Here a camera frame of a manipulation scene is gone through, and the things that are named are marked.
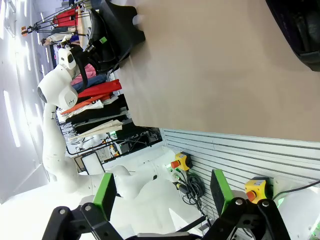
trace grooved metal surface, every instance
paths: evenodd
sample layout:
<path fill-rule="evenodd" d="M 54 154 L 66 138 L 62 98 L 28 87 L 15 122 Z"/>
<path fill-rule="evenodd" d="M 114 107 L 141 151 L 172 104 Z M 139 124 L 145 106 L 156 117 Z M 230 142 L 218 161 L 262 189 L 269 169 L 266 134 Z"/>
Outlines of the grooved metal surface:
<path fill-rule="evenodd" d="M 204 182 L 202 202 L 210 206 L 205 207 L 205 212 L 213 219 L 218 212 L 210 190 L 212 169 L 222 169 L 230 188 L 240 192 L 244 192 L 248 180 L 258 176 L 305 184 L 320 180 L 319 142 L 165 128 L 161 129 L 161 134 L 167 147 L 191 154 L 191 171 Z"/>

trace red button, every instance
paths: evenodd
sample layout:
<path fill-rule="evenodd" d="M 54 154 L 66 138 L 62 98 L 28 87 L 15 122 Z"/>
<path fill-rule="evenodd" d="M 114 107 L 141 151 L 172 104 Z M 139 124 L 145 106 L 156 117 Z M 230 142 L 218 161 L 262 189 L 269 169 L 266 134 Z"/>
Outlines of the red button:
<path fill-rule="evenodd" d="M 248 196 L 248 199 L 249 199 L 250 202 L 252 202 L 253 200 L 255 200 L 256 197 L 257 197 L 257 195 L 256 195 L 256 193 L 255 193 L 254 191 L 248 191 L 248 192 L 246 193 L 246 195 Z"/>
<path fill-rule="evenodd" d="M 179 162 L 178 160 L 171 162 L 171 167 L 172 167 L 173 169 L 175 169 L 175 168 L 177 168 L 177 167 L 179 167 L 179 166 L 180 166 L 180 162 Z"/>

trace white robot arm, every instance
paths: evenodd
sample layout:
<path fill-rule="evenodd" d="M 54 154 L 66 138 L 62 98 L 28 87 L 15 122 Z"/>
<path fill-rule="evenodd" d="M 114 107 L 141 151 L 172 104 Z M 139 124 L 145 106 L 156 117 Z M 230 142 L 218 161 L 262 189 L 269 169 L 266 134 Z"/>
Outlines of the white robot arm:
<path fill-rule="evenodd" d="M 79 175 L 75 162 L 66 156 L 66 141 L 56 122 L 56 108 L 72 108 L 78 94 L 71 86 L 71 81 L 80 70 L 72 53 L 67 49 L 59 50 L 59 65 L 44 76 L 38 85 L 38 94 L 45 102 L 43 112 L 43 165 L 60 183 L 59 187 L 68 192 L 78 192 L 82 196 L 96 194 L 103 174 Z M 142 187 L 158 177 L 174 181 L 167 170 L 167 165 L 174 159 L 173 151 L 147 161 L 131 175 L 124 166 L 111 170 L 114 174 L 118 193 L 125 199 L 134 199 Z"/>

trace black bag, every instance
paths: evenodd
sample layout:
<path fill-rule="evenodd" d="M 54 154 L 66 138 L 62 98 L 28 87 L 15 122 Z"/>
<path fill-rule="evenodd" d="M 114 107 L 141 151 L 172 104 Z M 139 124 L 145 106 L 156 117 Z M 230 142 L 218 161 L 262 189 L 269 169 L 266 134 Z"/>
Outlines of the black bag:
<path fill-rule="evenodd" d="M 320 72 L 320 0 L 266 0 L 296 56 Z"/>

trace bolt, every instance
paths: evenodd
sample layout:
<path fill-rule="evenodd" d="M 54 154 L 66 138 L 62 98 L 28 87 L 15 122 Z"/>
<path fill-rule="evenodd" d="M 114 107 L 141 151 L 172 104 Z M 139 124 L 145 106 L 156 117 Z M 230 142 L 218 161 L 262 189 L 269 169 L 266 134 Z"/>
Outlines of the bolt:
<path fill-rule="evenodd" d="M 235 201 L 235 204 L 237 204 L 237 205 L 241 205 L 243 203 L 244 203 L 244 201 L 242 201 L 241 199 L 238 199 Z"/>
<path fill-rule="evenodd" d="M 263 202 L 262 202 L 262 206 L 264 206 L 264 207 L 268 207 L 268 206 L 269 206 L 269 202 L 267 202 L 267 201 L 263 201 Z"/>
<path fill-rule="evenodd" d="M 90 211 L 91 210 L 91 206 L 85 206 L 85 208 L 84 208 L 86 211 Z"/>

